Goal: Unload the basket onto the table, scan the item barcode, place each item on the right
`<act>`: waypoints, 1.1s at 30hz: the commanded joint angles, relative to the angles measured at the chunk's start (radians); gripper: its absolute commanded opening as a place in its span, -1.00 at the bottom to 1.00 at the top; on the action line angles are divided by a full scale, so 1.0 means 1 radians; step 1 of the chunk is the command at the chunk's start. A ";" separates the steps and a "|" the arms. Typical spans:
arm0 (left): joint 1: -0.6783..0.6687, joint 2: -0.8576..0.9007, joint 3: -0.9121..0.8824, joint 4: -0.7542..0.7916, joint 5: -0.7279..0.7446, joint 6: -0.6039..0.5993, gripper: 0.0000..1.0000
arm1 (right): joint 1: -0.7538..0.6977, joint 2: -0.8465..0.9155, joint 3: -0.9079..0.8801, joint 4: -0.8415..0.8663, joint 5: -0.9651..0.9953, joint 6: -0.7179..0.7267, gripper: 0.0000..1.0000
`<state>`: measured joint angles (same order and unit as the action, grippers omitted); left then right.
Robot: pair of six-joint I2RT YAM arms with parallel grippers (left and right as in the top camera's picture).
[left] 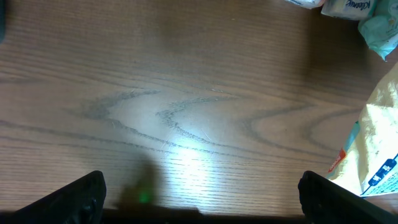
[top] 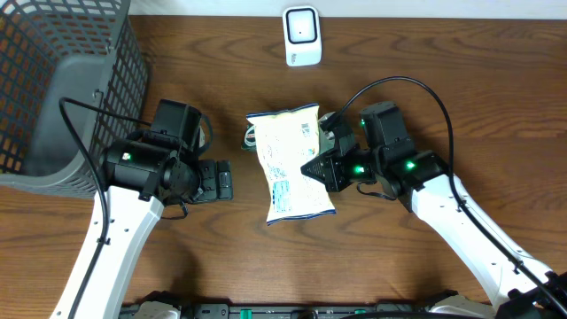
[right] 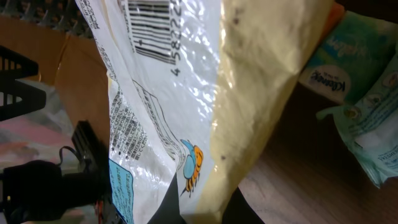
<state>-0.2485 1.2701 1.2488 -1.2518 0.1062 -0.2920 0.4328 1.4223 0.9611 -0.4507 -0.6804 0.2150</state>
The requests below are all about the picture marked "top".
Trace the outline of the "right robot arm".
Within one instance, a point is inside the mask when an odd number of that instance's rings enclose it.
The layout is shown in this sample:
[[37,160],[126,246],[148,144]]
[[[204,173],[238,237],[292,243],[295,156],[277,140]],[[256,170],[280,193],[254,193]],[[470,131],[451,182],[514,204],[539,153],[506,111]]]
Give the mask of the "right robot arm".
[[414,318],[564,318],[566,276],[558,275],[508,236],[476,203],[448,164],[432,151],[420,152],[393,102],[364,108],[362,149],[345,119],[335,113],[320,121],[331,143],[305,164],[303,175],[328,192],[351,184],[380,183],[378,197],[399,201],[434,229],[480,283],[489,302],[446,292],[416,310],[394,311]]

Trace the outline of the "large beige snack bag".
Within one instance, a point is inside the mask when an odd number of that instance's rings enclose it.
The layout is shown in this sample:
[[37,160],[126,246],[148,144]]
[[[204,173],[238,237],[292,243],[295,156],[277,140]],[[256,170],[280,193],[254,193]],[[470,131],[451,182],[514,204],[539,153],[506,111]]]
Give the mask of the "large beige snack bag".
[[318,111],[318,104],[309,104],[246,116],[268,183],[267,225],[336,213],[324,184],[301,173],[320,154]]

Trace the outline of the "dark green round-logo packet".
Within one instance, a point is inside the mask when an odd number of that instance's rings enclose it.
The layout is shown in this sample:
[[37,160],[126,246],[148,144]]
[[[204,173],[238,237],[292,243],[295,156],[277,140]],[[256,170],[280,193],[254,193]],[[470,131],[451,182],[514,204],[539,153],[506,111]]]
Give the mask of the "dark green round-logo packet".
[[244,151],[256,152],[255,127],[252,124],[248,124],[246,127],[241,148]]

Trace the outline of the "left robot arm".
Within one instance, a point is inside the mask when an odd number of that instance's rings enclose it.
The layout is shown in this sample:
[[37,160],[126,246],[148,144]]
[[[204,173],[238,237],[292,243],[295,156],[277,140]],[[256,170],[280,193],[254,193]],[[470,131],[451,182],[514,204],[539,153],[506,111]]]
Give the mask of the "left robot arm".
[[82,248],[52,315],[116,318],[139,255],[167,206],[234,198],[230,164],[203,159],[213,141],[209,118],[198,109],[162,99],[146,122],[107,147],[98,164],[78,137],[63,97],[59,110],[93,174],[95,205]]

